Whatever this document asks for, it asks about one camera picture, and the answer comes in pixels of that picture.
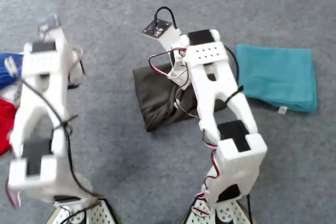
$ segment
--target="gray carpet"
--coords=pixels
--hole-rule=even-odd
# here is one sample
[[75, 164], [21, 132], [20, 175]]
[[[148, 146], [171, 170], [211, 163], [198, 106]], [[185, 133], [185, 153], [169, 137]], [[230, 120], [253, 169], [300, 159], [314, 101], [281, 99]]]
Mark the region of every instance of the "gray carpet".
[[[312, 48], [319, 110], [279, 115], [251, 105], [268, 154], [251, 192], [261, 224], [335, 223], [336, 0], [0, 0], [0, 50], [22, 51], [36, 21], [60, 13], [70, 43], [83, 46], [87, 80], [69, 93], [76, 171], [108, 196], [123, 223], [178, 223], [211, 166], [196, 120], [143, 129], [131, 70], [159, 43], [141, 35], [161, 5], [182, 31], [216, 28], [229, 46]], [[218, 122], [232, 119], [228, 111]], [[4, 185], [10, 155], [0, 158]], [[0, 192], [1, 223], [44, 223], [52, 206], [24, 197], [14, 211]]]

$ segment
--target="teal towel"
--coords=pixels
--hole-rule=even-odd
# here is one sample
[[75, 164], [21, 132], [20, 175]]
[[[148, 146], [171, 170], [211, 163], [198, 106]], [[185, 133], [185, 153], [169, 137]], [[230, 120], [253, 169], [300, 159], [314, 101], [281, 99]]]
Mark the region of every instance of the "teal towel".
[[239, 84], [247, 97], [273, 106], [312, 112], [317, 91], [310, 49], [263, 48], [239, 44]]

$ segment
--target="red wire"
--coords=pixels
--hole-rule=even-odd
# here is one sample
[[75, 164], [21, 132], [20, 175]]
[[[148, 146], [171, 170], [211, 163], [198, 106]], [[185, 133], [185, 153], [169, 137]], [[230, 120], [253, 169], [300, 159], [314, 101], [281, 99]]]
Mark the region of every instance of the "red wire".
[[192, 210], [197, 210], [199, 212], [201, 212], [202, 214], [204, 214], [205, 216], [209, 216], [210, 214], [206, 211], [203, 211], [203, 210], [200, 210], [199, 208], [197, 207], [192, 207]]
[[217, 175], [216, 176], [206, 176], [205, 177], [205, 179], [204, 179], [204, 185], [205, 185], [205, 188], [207, 189], [207, 185], [206, 185], [206, 179], [207, 178], [213, 178], [213, 179], [216, 179], [216, 178], [218, 178], [219, 177], [219, 175], [220, 175], [220, 172], [219, 172], [219, 169], [218, 169], [218, 166], [217, 166], [217, 163], [216, 163], [216, 159], [215, 159], [215, 151], [216, 150], [213, 150], [212, 152], [211, 152], [211, 160], [212, 160], [212, 164], [214, 165], [214, 168], [215, 168], [215, 170], [216, 170], [216, 173], [217, 173]]

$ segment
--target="perforated foot plate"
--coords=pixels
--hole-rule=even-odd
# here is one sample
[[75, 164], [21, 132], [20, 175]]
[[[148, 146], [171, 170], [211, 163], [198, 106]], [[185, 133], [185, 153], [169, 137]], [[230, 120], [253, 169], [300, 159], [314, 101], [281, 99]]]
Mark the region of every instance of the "perforated foot plate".
[[181, 224], [250, 224], [250, 221], [246, 209], [237, 201], [209, 209], [204, 201], [195, 199]]
[[[60, 224], [69, 216], [69, 212], [56, 208], [51, 214], [46, 224]], [[86, 222], [77, 223], [76, 217], [73, 217], [69, 224], [120, 224], [120, 219], [113, 211], [112, 207], [105, 200], [100, 200], [99, 205], [86, 211]]]

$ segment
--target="folded towel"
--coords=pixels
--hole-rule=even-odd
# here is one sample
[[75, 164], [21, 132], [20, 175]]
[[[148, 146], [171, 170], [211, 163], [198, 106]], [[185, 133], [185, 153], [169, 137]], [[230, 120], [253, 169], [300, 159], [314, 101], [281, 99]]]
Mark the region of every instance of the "folded towel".
[[316, 78], [310, 49], [262, 48], [239, 44], [236, 56], [244, 94], [273, 106], [317, 109]]

